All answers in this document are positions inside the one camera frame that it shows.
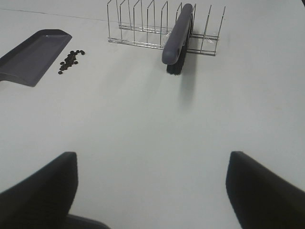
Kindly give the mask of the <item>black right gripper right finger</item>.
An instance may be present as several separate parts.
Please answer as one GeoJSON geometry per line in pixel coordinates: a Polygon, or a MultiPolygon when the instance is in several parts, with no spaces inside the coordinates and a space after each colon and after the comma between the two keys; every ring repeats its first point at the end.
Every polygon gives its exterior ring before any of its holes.
{"type": "Polygon", "coordinates": [[[303,229],[305,193],[241,151],[230,154],[226,191],[243,229],[303,229]]]}

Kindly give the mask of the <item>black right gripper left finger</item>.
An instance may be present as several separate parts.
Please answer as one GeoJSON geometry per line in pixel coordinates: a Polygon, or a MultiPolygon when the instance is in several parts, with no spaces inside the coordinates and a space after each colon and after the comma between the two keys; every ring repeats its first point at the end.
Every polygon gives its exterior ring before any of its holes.
{"type": "Polygon", "coordinates": [[[78,187],[77,155],[64,152],[0,194],[2,229],[59,229],[78,187]]]}

